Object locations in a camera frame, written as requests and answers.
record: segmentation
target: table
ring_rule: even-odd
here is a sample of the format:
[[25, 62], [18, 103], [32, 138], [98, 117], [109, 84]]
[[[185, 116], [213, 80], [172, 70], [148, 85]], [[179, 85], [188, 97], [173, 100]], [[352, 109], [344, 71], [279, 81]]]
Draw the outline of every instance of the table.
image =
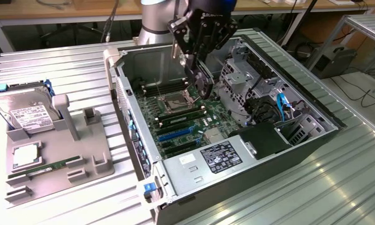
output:
[[[319, 8], [313, 8], [312, 11], [350, 11], [358, 10], [355, 7], [336, 6], [327, 0], [319, 0]], [[368, 6], [372, 8], [375, 4], [374, 0]], [[303, 18], [305, 4], [297, 4], [293, 9], [293, 13], [299, 13], [289, 32], [284, 38], [287, 42], [291, 33]], [[235, 8], [233, 15], [255, 15], [255, 14], [281, 14], [291, 12], [292, 5], [285, 3], [269, 2], [265, 4], [260, 0], [239, 0]], [[0, 5], [0, 48], [2, 52], [13, 52], [13, 47], [9, 39], [2, 32], [2, 26], [12, 25], [30, 25], [30, 24], [50, 24], [50, 23], [82, 23], [105, 21], [109, 15], [110, 9], [94, 9], [94, 10], [76, 10], [73, 5], [64, 7], [64, 10], [57, 10], [52, 7], [40, 5], [34, 0], [13, 0], [9, 5]], [[117, 8], [117, 15], [114, 20], [133, 20], [141, 19], [141, 4], [139, 0], [120, 0]]]
[[[375, 224], [375, 126], [261, 32], [245, 29], [236, 34], [248, 35], [347, 128], [303, 163], [179, 225]], [[102, 51], [131, 45], [122, 41], [1, 54], [0, 83], [48, 77], [54, 91], [68, 93], [72, 113], [89, 106], [100, 110], [116, 173], [9, 210], [0, 202], [0, 224], [153, 224], [136, 196], [137, 179], [102, 66]], [[4, 128], [0, 119], [0, 140]]]

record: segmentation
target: ram slot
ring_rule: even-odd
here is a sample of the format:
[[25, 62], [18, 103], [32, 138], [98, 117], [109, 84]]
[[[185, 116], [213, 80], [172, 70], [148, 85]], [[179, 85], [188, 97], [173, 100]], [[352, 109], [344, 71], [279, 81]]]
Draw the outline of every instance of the ram slot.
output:
[[160, 116], [156, 118], [156, 121], [159, 122], [160, 128], [165, 128], [179, 123], [184, 123], [187, 121], [201, 118], [203, 116], [205, 116], [205, 114], [207, 114], [205, 107], [200, 106], [193, 109], [188, 109], [181, 112], [165, 116]]

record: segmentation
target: aluminum profile table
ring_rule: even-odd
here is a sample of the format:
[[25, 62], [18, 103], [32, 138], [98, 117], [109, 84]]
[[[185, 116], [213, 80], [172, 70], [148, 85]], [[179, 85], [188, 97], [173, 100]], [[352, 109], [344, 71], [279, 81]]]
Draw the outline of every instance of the aluminum profile table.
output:
[[305, 67], [311, 70], [324, 53], [326, 48], [331, 45], [336, 35], [339, 34], [344, 25], [350, 25], [356, 31], [362, 32], [375, 41], [375, 14], [374, 15], [344, 15], [335, 26], [331, 35], [328, 36], [323, 46], [316, 54], [311, 56], [305, 62]]
[[[347, 129], [303, 163], [179, 224], [375, 224], [375, 127], [263, 33], [237, 34], [252, 38]], [[85, 106], [101, 111], [116, 173], [9, 210], [0, 202], [0, 224], [153, 224], [135, 193], [136, 176], [108, 103], [101, 60], [105, 48], [129, 45], [117, 42], [1, 55], [0, 83], [46, 76], [54, 90], [70, 95], [73, 113]]]

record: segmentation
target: hard drive label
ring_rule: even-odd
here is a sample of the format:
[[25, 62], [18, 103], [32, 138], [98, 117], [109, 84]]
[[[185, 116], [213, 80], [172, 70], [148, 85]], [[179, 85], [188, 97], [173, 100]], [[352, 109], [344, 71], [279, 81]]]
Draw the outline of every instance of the hard drive label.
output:
[[44, 105], [12, 110], [10, 114], [25, 130], [32, 130], [52, 125], [52, 120]]
[[219, 173], [243, 163], [229, 141], [213, 145], [200, 152], [212, 173]]

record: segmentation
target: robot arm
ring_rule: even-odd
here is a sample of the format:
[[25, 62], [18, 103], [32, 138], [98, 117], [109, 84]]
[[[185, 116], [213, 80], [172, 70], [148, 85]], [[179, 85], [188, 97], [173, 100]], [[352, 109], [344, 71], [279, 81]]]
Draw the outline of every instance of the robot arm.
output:
[[231, 19], [235, 5], [236, 0], [188, 0], [184, 16], [168, 23], [187, 59], [187, 76], [203, 99], [209, 97], [212, 90], [212, 78], [204, 66], [207, 54], [221, 48], [237, 30], [237, 23]]

